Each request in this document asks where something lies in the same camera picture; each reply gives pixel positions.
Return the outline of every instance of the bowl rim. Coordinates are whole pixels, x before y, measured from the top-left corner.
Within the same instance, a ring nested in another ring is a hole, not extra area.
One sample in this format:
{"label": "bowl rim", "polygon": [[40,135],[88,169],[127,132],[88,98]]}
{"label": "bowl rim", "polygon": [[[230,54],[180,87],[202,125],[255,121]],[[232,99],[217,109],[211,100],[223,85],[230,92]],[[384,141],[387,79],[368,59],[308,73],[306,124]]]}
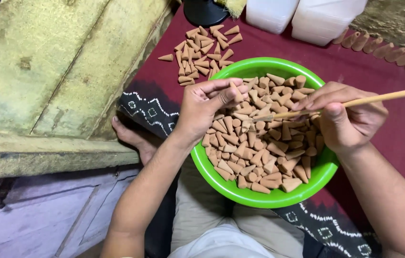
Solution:
{"label": "bowl rim", "polygon": [[[319,85],[320,87],[323,86],[325,83],[322,79],[320,79],[315,73],[311,72],[309,69],[303,67],[302,65],[299,65],[297,63],[285,60],[285,59],[280,59],[280,58],[274,58],[274,57],[255,57],[255,58],[250,58],[250,59],[245,59],[239,62],[235,62],[228,67],[225,67],[224,69],[220,70],[217,74],[215,74],[210,80],[213,79],[221,79],[221,78],[229,78],[229,74],[233,73],[235,70],[238,70],[239,68],[242,68],[246,65],[250,65],[251,63],[262,63],[262,64],[267,64],[267,63],[280,63],[282,66],[285,66],[287,70],[293,71],[293,72],[299,72],[302,75],[306,76],[307,80],[312,80],[314,83]],[[332,152],[331,150],[326,150],[330,152],[330,162],[326,163],[325,165],[327,166],[327,170],[320,178],[320,180],[314,182],[310,188],[305,191],[304,193],[298,194],[298,195],[293,195],[290,196],[289,198],[281,198],[278,200],[274,201],[269,201],[269,202],[258,202],[257,200],[252,200],[250,198],[246,198],[245,196],[240,196],[238,194],[235,194],[228,190],[226,187],[221,185],[220,183],[217,182],[209,173],[209,171],[202,165],[202,158],[207,159],[207,155],[199,155],[198,152],[196,151],[196,146],[191,150],[191,157],[193,161],[195,162],[196,168],[198,169],[199,173],[203,176],[203,178],[213,187],[217,192],[221,193],[223,196],[227,197],[230,200],[233,200],[235,202],[238,202],[240,204],[250,206],[250,207],[255,207],[255,208],[282,208],[290,205],[297,204],[299,202],[302,202],[306,200],[307,198],[313,196],[316,194],[320,189],[322,189],[333,177],[333,175],[336,173],[336,170],[339,166],[339,161],[337,160],[336,154]]]}

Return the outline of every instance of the black lamp base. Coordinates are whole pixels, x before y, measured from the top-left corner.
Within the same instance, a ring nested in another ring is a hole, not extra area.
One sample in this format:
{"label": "black lamp base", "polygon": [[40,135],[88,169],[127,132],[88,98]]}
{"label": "black lamp base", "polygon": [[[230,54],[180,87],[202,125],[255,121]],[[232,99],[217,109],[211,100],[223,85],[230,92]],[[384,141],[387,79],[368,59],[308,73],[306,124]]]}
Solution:
{"label": "black lamp base", "polygon": [[210,27],[222,23],[229,13],[213,0],[185,0],[183,12],[194,26]]}

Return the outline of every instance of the beige trousers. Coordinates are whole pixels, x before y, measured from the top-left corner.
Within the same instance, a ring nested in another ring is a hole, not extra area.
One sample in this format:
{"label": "beige trousers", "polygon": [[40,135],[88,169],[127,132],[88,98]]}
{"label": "beige trousers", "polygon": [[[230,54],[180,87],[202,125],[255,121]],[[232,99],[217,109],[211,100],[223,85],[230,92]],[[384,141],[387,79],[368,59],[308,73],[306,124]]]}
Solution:
{"label": "beige trousers", "polygon": [[271,210],[236,203],[232,220],[225,214],[225,197],[205,181],[189,156],[178,181],[171,252],[217,225],[230,223],[276,258],[303,257],[304,233]]}

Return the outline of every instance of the maroon cloth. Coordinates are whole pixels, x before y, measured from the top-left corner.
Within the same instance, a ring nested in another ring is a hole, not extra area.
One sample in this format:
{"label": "maroon cloth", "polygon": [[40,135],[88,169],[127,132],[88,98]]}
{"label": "maroon cloth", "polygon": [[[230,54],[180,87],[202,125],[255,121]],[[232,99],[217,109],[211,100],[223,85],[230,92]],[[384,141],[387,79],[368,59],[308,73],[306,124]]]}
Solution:
{"label": "maroon cloth", "polygon": [[[223,24],[225,27],[220,30],[221,32],[239,25],[243,37],[241,42],[229,46],[234,51],[234,56],[229,58],[230,61],[260,56],[278,57],[308,68],[325,82],[338,81],[378,94],[405,90],[404,67],[376,59],[373,55],[362,51],[355,52],[333,44],[318,47],[299,41],[291,38],[290,26],[281,35],[270,34],[248,25],[245,22],[245,14],[236,21],[227,19]],[[177,62],[159,61],[158,57],[173,53],[174,47],[185,39],[185,32],[193,28],[185,19],[181,7],[125,92],[137,92],[149,100],[158,98],[161,102],[160,107],[165,106],[166,112],[178,112],[184,88],[177,83],[179,70]],[[196,82],[206,79],[201,75]],[[405,99],[388,101],[384,105],[389,110],[390,116],[372,142],[405,177]],[[156,127],[152,128],[145,120],[135,118],[133,115],[132,117],[152,132],[160,134]],[[322,205],[327,209],[336,209],[339,213],[347,215],[360,231],[369,227],[341,168],[328,185],[312,196],[307,203],[320,209]]]}

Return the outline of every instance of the stacked plastic containers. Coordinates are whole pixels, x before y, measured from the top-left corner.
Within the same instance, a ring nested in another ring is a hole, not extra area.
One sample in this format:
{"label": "stacked plastic containers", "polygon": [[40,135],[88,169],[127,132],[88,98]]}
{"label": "stacked plastic containers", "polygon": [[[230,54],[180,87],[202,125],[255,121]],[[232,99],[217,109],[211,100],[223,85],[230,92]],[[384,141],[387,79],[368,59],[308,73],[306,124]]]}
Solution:
{"label": "stacked plastic containers", "polygon": [[292,37],[324,46],[337,38],[365,9],[367,0],[300,0]]}
{"label": "stacked plastic containers", "polygon": [[262,30],[280,34],[293,17],[299,0],[247,0],[247,22]]}

